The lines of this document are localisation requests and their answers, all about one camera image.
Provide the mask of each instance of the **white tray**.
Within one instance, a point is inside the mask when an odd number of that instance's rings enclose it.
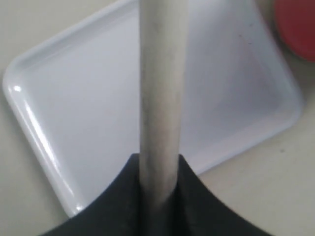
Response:
[[[74,216],[139,151],[137,1],[17,57],[3,89]],[[251,0],[191,0],[181,153],[201,173],[293,125],[302,99]]]

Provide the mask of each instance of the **white table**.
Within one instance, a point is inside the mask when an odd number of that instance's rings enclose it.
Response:
[[[113,1],[0,0],[0,72],[17,55]],[[272,25],[272,0],[256,1]],[[302,118],[202,180],[229,207],[270,233],[313,236],[315,64],[282,49],[306,98]],[[35,236],[67,219],[2,92],[0,158],[1,236]]]

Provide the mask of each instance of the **black base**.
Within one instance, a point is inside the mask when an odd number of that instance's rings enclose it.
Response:
[[[138,172],[138,154],[134,154],[114,182],[90,206],[43,236],[139,236]],[[209,192],[182,156],[175,199],[173,235],[269,236]]]

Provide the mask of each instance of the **white stick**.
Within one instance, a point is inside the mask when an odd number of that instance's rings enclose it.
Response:
[[[140,184],[150,212],[177,184],[187,0],[140,0]]]

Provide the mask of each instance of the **red object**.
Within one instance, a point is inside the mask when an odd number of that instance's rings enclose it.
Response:
[[[315,62],[315,0],[275,0],[275,21],[283,42]]]

